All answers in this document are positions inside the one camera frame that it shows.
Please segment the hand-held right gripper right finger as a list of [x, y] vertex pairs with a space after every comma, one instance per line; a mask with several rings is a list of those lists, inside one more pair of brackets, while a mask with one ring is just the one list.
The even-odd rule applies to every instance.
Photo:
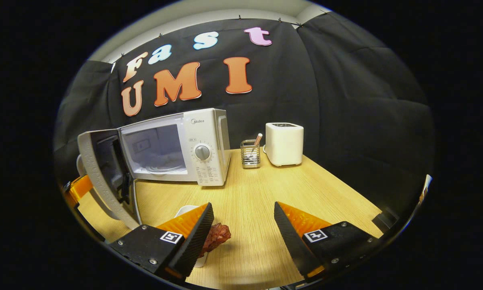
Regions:
[[381, 245], [381, 239], [350, 222], [332, 224], [282, 202], [274, 204], [274, 220], [305, 280], [337, 275]]

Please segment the white microwave oven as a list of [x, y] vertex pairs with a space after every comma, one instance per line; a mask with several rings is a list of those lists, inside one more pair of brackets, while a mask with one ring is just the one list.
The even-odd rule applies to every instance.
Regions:
[[129, 229], [143, 223], [136, 180], [223, 186], [231, 157], [227, 114], [215, 108], [84, 132], [77, 143], [77, 168], [94, 199]]

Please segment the white dish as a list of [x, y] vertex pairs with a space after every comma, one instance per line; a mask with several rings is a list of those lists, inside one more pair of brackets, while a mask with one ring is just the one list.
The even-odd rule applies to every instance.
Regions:
[[[194, 209], [197, 209], [198, 206], [195, 206], [195, 205], [185, 205], [185, 206], [182, 206], [178, 212], [176, 213], [175, 217], [174, 218], [177, 218], [181, 215], [184, 215], [184, 213], [188, 213], [190, 212], [191, 210], [194, 210]], [[204, 253], [204, 256], [201, 257], [201, 258], [198, 258], [196, 263], [195, 263], [195, 268], [201, 268], [205, 265], [206, 261], [207, 261], [207, 256], [208, 256], [208, 253], [205, 252]]]

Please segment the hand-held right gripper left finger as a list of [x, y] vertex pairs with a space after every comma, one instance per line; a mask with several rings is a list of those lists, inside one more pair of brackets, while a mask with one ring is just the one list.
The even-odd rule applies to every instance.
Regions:
[[205, 203], [159, 226], [140, 225], [109, 246], [123, 258], [161, 279], [190, 276], [214, 220]]

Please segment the reddish brown meat piece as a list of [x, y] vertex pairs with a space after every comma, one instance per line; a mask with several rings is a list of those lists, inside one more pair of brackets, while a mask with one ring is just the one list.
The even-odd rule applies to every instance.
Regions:
[[198, 258], [203, 257], [206, 252], [211, 252], [212, 250], [216, 249], [230, 238], [231, 232], [227, 225], [217, 223], [211, 226]]

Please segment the white toaster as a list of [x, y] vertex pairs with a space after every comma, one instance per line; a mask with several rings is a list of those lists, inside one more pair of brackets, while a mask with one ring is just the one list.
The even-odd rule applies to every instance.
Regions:
[[303, 158], [304, 127], [288, 122], [265, 124], [263, 151], [277, 167], [300, 165]]

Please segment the black flat object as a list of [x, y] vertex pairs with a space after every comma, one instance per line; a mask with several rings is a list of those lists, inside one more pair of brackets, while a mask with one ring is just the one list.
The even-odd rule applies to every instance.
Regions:
[[390, 208], [385, 207], [382, 212], [377, 214], [372, 222], [378, 227], [378, 229], [384, 234], [389, 231], [398, 222], [398, 215], [394, 213]]

